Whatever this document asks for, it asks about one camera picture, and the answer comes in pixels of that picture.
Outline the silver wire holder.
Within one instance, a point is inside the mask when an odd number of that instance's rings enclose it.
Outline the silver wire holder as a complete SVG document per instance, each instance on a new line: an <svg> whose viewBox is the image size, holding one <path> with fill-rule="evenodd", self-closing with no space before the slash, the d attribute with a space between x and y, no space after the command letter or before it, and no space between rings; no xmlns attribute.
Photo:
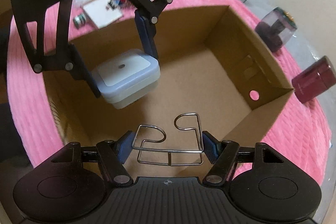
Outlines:
<svg viewBox="0 0 336 224"><path fill-rule="evenodd" d="M180 167L204 163L205 144L199 114L179 114L173 125L172 136L156 125L138 126L131 147L137 151L140 164Z"/></svg>

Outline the maroon cylindrical canister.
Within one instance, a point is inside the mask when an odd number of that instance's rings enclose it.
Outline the maroon cylindrical canister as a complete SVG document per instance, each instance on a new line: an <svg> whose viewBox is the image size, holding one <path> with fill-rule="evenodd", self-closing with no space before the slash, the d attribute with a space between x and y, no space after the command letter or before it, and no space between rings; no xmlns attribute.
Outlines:
<svg viewBox="0 0 336 224"><path fill-rule="evenodd" d="M299 102L306 103L335 85L335 69L323 56L291 80Z"/></svg>

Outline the pink ribbed blanket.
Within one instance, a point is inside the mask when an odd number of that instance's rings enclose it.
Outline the pink ribbed blanket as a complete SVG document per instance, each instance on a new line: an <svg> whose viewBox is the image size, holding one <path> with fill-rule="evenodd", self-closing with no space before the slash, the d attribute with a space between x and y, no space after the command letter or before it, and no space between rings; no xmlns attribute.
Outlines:
<svg viewBox="0 0 336 224"><path fill-rule="evenodd" d="M331 129L317 100L305 105L288 94L270 103L265 112L274 117L268 131L249 129L237 135L237 92L223 69L202 47L189 54L162 57L162 74L155 91L130 106L116 110L96 98L87 84L66 73L36 74L23 50L17 26L10 25L7 52L7 93L15 127L33 166L37 166L69 141L92 145L125 131L124 119L138 124L167 126L179 111L199 113L213 134L232 138L242 146L260 140L294 162L316 182L323 182Z"/></svg>

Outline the white card booklet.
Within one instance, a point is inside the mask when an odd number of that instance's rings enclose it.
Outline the white card booklet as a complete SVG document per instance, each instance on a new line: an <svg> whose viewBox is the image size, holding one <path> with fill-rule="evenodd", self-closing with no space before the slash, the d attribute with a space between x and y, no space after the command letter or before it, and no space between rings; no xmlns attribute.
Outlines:
<svg viewBox="0 0 336 224"><path fill-rule="evenodd" d="M82 6L93 25L100 29L123 17L120 6L114 0L93 0Z"/></svg>

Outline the small silver striped tube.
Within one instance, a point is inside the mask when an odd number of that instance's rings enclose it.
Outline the small silver striped tube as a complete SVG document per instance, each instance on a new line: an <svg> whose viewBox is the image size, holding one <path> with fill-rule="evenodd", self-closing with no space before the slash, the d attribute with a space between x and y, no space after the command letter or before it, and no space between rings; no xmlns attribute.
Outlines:
<svg viewBox="0 0 336 224"><path fill-rule="evenodd" d="M82 27L85 26L85 24L87 23L87 17L84 13L81 13L81 14L75 16L72 19L72 22L73 22L75 28L79 29L79 28L82 28Z"/></svg>

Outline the dark glass jar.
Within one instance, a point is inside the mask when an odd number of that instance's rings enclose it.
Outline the dark glass jar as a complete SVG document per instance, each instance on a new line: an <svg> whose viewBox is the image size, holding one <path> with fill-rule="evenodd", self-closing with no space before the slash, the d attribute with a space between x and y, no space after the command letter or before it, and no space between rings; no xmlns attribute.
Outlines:
<svg viewBox="0 0 336 224"><path fill-rule="evenodd" d="M255 27L255 32L273 53L282 48L296 31L294 18L280 7L274 8Z"/></svg>

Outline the brown cardboard box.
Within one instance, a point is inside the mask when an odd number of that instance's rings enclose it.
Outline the brown cardboard box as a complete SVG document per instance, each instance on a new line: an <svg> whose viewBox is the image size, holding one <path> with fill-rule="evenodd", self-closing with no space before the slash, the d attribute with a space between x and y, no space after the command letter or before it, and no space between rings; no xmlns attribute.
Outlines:
<svg viewBox="0 0 336 224"><path fill-rule="evenodd" d="M229 6L164 11L155 45L161 76L146 96L117 110L96 98L87 83L64 71L43 75L59 138L53 154L71 141L93 146L137 130L137 141L159 139L161 148L195 149L195 127L243 147L260 142L291 97L280 65L247 20Z"/></svg>

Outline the white square plastic box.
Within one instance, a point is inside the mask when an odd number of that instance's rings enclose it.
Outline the white square plastic box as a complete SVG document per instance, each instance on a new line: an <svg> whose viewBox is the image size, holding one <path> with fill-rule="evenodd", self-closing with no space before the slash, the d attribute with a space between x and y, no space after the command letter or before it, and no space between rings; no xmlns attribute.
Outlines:
<svg viewBox="0 0 336 224"><path fill-rule="evenodd" d="M126 51L98 65L92 77L104 100L123 109L158 85L159 62L141 50Z"/></svg>

